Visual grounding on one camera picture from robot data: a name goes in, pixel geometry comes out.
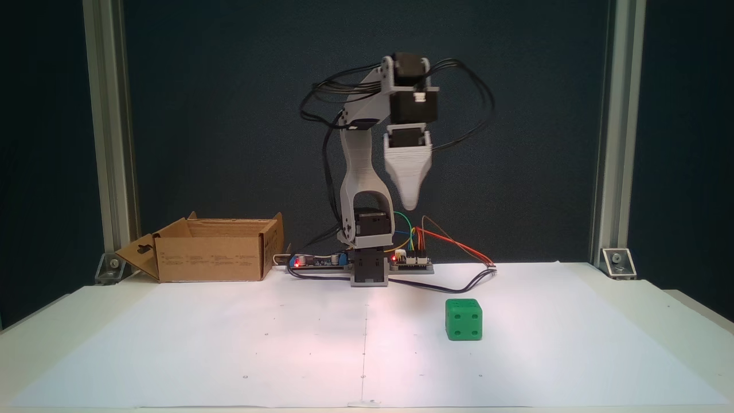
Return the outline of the grey wedge gripper finger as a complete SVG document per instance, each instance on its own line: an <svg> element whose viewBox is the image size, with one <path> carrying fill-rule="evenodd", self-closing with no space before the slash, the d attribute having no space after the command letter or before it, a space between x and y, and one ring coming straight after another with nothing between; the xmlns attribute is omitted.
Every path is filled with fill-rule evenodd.
<svg viewBox="0 0 734 413"><path fill-rule="evenodd" d="M432 166L431 151L384 151L385 168L398 190L402 206L415 210L420 187Z"/></svg>

